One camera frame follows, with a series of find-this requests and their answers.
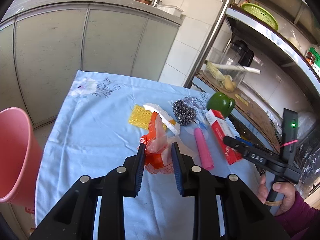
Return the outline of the purple sleeve forearm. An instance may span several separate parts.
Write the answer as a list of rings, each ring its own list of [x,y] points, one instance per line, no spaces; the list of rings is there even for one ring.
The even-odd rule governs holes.
[[[291,239],[319,239],[319,210],[304,202],[298,192],[295,194],[293,206],[285,213],[274,218]]]

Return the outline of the person's right hand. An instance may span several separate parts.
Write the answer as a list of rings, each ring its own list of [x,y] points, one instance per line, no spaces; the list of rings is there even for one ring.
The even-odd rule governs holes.
[[[260,177],[260,185],[257,191],[257,197],[263,204],[266,202],[268,197],[268,189],[265,183],[266,183],[266,176],[263,174]],[[291,183],[288,183],[288,182],[276,182],[273,184],[272,189],[275,192],[284,195],[282,203],[275,214],[275,216],[279,216],[289,211],[289,209],[293,207],[295,202],[296,189]]]

